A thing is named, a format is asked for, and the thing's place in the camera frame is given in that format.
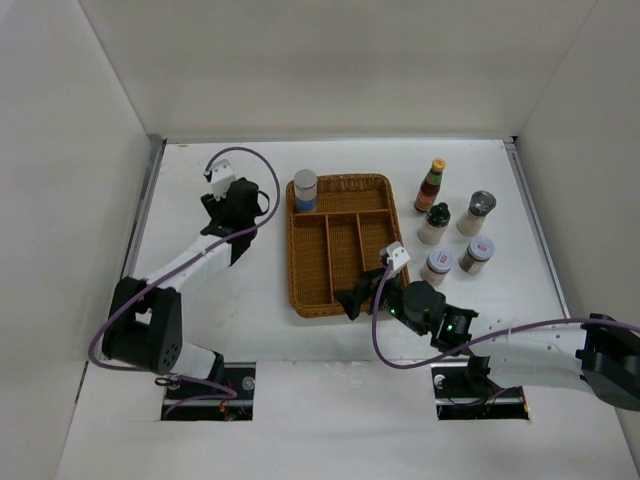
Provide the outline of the white jar silver lid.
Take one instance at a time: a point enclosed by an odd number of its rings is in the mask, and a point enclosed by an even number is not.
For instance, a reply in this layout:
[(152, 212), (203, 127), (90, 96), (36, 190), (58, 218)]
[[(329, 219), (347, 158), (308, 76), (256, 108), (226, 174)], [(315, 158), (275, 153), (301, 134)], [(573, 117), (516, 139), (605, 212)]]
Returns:
[(294, 183), (295, 207), (299, 213), (315, 213), (317, 210), (317, 175), (310, 169), (296, 172)]

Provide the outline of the white bottle black cap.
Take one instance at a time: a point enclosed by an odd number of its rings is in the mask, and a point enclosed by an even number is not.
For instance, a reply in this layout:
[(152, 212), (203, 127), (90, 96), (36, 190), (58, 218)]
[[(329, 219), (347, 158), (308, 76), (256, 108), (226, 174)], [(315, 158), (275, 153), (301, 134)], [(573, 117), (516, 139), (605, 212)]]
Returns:
[(432, 206), (425, 215), (425, 220), (418, 230), (418, 238), (427, 245), (436, 245), (446, 231), (451, 214), (446, 202)]

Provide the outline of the red sauce bottle yellow cap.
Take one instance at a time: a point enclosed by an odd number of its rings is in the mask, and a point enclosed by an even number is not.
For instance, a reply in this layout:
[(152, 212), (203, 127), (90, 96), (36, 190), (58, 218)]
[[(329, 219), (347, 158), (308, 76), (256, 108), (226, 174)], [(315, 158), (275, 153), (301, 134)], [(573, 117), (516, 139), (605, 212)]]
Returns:
[(442, 175), (446, 168), (446, 161), (443, 158), (435, 158), (431, 167), (423, 179), (416, 199), (414, 208), (417, 212), (426, 213), (434, 205), (440, 192)]

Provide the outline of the dark spice jar red label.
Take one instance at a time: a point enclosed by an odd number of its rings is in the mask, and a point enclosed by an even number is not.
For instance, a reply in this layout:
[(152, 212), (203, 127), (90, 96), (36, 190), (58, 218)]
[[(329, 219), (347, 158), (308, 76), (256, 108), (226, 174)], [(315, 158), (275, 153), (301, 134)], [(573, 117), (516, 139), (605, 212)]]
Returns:
[(479, 273), (484, 265), (494, 256), (494, 242), (486, 236), (471, 239), (464, 254), (459, 259), (460, 268), (470, 275)]

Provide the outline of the white grinder grey top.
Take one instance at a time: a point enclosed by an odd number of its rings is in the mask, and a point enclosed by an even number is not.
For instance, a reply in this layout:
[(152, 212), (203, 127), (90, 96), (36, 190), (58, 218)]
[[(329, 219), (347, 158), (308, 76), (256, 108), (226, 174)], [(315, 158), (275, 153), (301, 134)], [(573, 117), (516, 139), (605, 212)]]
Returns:
[(476, 236), (488, 214), (496, 207), (495, 196), (486, 190), (479, 190), (471, 195), (466, 212), (459, 218), (456, 227), (467, 237)]

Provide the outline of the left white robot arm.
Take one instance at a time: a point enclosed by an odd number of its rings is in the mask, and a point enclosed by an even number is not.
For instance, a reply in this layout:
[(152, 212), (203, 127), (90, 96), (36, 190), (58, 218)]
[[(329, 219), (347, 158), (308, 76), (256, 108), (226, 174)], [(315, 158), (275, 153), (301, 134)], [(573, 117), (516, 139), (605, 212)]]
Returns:
[(187, 297), (213, 276), (232, 266), (256, 236), (262, 216), (256, 183), (242, 177), (230, 183), (223, 198), (201, 197), (209, 224), (182, 254), (147, 278), (126, 277), (116, 285), (110, 315), (122, 312), (102, 335), (101, 351), (109, 360), (159, 375), (190, 378), (206, 399), (224, 387), (224, 357), (184, 339)]

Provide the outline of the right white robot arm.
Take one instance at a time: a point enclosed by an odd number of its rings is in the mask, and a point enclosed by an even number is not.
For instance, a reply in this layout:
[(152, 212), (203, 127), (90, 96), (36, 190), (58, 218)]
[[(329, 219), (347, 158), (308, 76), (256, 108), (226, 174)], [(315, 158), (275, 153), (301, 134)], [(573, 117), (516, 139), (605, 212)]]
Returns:
[(541, 386), (583, 391), (619, 409), (639, 408), (639, 329), (611, 317), (543, 320), (517, 325), (456, 307), (425, 281), (401, 286), (384, 269), (365, 272), (334, 294), (350, 319), (363, 303), (385, 311), (419, 336), (433, 357), (467, 357), (464, 384), (473, 394)]

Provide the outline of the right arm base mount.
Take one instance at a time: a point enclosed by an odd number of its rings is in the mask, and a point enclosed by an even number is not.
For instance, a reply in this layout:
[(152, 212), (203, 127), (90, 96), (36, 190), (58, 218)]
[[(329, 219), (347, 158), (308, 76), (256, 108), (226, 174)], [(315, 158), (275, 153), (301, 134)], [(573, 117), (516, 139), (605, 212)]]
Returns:
[(522, 387), (501, 387), (488, 378), (488, 360), (435, 363), (431, 367), (437, 418), (441, 421), (528, 420)]

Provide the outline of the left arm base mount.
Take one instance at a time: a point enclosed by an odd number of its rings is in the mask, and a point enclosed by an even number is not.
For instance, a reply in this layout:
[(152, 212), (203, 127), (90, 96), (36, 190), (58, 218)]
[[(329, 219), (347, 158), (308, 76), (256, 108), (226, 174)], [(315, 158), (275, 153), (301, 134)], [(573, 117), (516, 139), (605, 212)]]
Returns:
[(251, 421), (256, 391), (256, 364), (218, 362), (209, 380), (157, 377), (164, 389), (162, 421)]

